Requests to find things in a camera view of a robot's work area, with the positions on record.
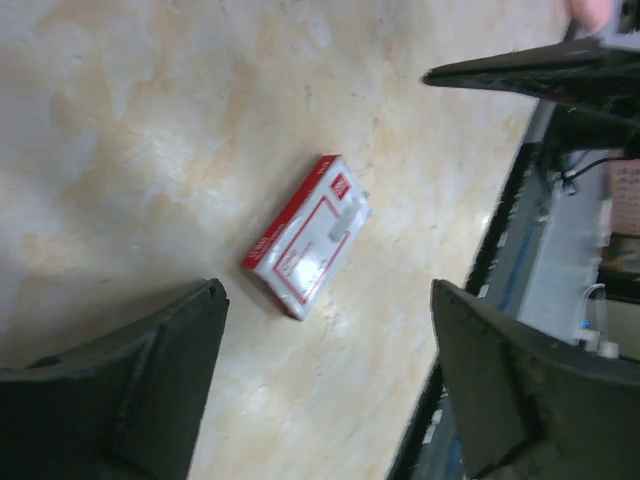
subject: black plastic part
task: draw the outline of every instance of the black plastic part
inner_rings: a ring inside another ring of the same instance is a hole
[[[633,125],[563,105],[556,107],[551,123],[550,142],[562,152],[608,150],[640,141],[640,129]]]
[[[427,85],[500,90],[585,109],[640,127],[640,54],[603,47],[597,37],[445,65]]]
[[[446,281],[432,309],[468,475],[637,477],[640,366],[559,342]]]
[[[211,280],[88,344],[0,370],[0,476],[185,479],[228,307]]]

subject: small cardboard box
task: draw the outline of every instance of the small cardboard box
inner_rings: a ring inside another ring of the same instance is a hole
[[[609,189],[613,199],[614,233],[640,236],[640,160],[611,160]]]
[[[325,155],[242,266],[258,275],[287,313],[302,319],[371,215],[341,155]]]

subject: red logo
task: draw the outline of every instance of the red logo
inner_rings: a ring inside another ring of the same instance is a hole
[[[338,197],[340,200],[344,198],[350,188],[351,185],[349,184],[349,180],[347,180],[347,177],[345,177],[342,173],[339,173],[336,179],[331,184],[333,193],[335,193],[336,197]]]

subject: beige table surface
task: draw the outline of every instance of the beige table surface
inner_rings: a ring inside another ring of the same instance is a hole
[[[529,99],[429,68],[559,40],[560,0],[3,0],[0,365],[202,278],[231,299],[192,480],[383,478]],[[304,323],[238,271],[318,154],[376,215]]]

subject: gray panel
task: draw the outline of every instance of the gray panel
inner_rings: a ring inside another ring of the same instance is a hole
[[[582,165],[606,154],[589,152]],[[574,196],[560,186],[554,192],[547,229],[517,316],[522,323],[567,343],[576,343],[585,291],[598,275],[605,172],[606,165],[599,165],[578,178],[580,190]]]
[[[615,50],[638,53],[640,50],[640,33],[626,35],[607,35],[602,38],[601,45]]]
[[[640,360],[640,305],[607,300],[607,329],[621,355]]]

